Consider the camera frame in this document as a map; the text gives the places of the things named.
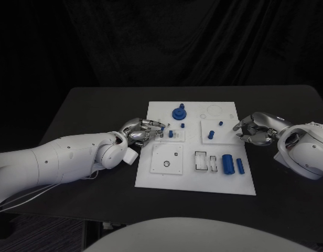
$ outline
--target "table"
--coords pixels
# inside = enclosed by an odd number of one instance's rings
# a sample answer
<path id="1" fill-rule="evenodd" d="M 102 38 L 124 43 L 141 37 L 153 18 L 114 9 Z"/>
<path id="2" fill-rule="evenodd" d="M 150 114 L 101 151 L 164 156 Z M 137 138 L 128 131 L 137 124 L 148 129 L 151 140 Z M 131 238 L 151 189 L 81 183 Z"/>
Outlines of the table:
<path id="1" fill-rule="evenodd" d="M 40 144 L 118 130 L 131 118 L 145 117 L 148 101 L 233 101 L 239 119 L 264 111 L 294 124 L 323 123 L 323 100 L 310 86 L 75 88 Z M 95 180 L 59 185 L 10 212 L 122 224 L 196 217 L 323 243 L 323 178 L 305 179 L 272 159 L 275 144 L 245 148 L 256 196 L 135 188 L 137 159 L 101 171 Z"/>

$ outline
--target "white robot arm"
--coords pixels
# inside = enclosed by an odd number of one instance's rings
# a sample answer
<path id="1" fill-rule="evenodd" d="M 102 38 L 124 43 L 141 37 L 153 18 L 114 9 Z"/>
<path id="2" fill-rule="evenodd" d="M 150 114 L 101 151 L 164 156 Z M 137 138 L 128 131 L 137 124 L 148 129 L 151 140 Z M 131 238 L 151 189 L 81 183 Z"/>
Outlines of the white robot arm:
<path id="1" fill-rule="evenodd" d="M 246 127 L 251 135 L 236 134 L 245 142 L 266 146 L 278 140 L 275 160 L 304 177 L 323 176 L 323 125 L 314 122 L 292 125 L 281 117 L 256 112 L 235 126 Z"/>
<path id="2" fill-rule="evenodd" d="M 69 183 L 114 168 L 122 160 L 131 165 L 138 153 L 128 145 L 144 146 L 163 133 L 150 126 L 164 124 L 135 118 L 118 132 L 70 135 L 33 149 L 0 153 L 0 203 L 34 186 Z"/>

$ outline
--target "blue object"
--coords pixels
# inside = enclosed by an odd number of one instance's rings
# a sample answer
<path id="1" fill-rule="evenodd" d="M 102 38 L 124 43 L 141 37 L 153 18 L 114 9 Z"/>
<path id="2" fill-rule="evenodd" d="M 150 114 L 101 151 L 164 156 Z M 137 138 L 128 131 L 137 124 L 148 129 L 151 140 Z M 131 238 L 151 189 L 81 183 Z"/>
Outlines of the blue object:
<path id="1" fill-rule="evenodd" d="M 242 159 L 236 159 L 239 173 L 243 174 Z"/>
<path id="2" fill-rule="evenodd" d="M 173 110 L 173 118 L 176 120 L 181 120 L 186 118 L 186 110 L 184 110 L 184 105 L 183 103 L 180 104 L 180 107 L 177 109 Z"/>
<path id="3" fill-rule="evenodd" d="M 222 160 L 223 160 L 223 173 L 235 174 L 235 164 L 232 155 L 229 154 L 223 155 Z"/>
<path id="4" fill-rule="evenodd" d="M 213 138 L 213 133 L 215 133 L 213 130 L 210 130 L 209 137 L 207 137 L 209 139 Z"/>

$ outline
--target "gray floor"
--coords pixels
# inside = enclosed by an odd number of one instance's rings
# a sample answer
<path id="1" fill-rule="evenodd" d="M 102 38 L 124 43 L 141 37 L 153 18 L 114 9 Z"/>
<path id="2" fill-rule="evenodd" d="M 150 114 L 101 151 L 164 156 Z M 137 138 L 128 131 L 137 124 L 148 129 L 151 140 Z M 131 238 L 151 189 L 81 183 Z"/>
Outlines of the gray floor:
<path id="1" fill-rule="evenodd" d="M 0 240 L 0 252 L 79 252 L 83 221 L 66 218 L 20 215 L 14 233 Z"/>

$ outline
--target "cable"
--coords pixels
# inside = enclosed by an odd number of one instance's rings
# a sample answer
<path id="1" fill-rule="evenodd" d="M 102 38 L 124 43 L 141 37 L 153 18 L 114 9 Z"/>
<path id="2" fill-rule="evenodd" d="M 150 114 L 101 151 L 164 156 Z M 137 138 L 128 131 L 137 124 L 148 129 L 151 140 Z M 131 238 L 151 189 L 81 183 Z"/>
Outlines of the cable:
<path id="1" fill-rule="evenodd" d="M 36 197 L 39 197 L 44 192 L 47 192 L 53 187 L 56 187 L 59 184 L 56 184 L 56 185 L 53 185 L 50 188 L 47 188 L 42 193 L 39 193 L 34 197 L 32 197 L 27 201 L 24 201 L 23 203 L 20 203 L 19 205 L 16 205 L 16 206 L 11 206 L 11 207 L 8 207 L 8 208 L 6 208 L 6 209 L 3 209 L 3 210 L 0 210 L 0 212 L 3 212 L 3 211 L 6 211 L 6 210 L 8 210 L 8 209 L 11 209 L 11 208 L 14 208 L 14 207 L 17 207 L 17 206 L 20 206 L 20 205 L 23 205 L 24 203 L 27 203 L 29 201 L 32 201 Z"/>
<path id="2" fill-rule="evenodd" d="M 91 176 L 89 176 L 89 177 L 83 177 L 83 178 L 81 178 L 81 179 L 82 179 L 82 180 L 93 180 L 93 179 L 98 177 L 98 171 L 99 171 L 99 170 L 96 170 L 95 177 L 91 177 Z"/>
<path id="3" fill-rule="evenodd" d="M 1 206 L 4 206 L 4 205 L 7 205 L 7 204 L 10 204 L 11 202 L 14 202 L 16 200 L 19 200 L 20 198 L 26 197 L 27 195 L 33 194 L 34 192 L 37 192 L 37 191 L 43 190 L 44 188 L 47 188 L 47 187 L 50 187 L 50 186 L 53 186 L 53 184 L 52 184 L 52 185 L 44 186 L 43 188 L 40 188 L 40 189 L 34 190 L 33 192 L 30 192 L 30 193 L 24 194 L 23 196 L 20 196 L 20 197 L 17 197 L 17 198 L 14 198 L 11 201 L 7 201 L 3 205 L 0 205 L 0 207 L 1 207 Z"/>

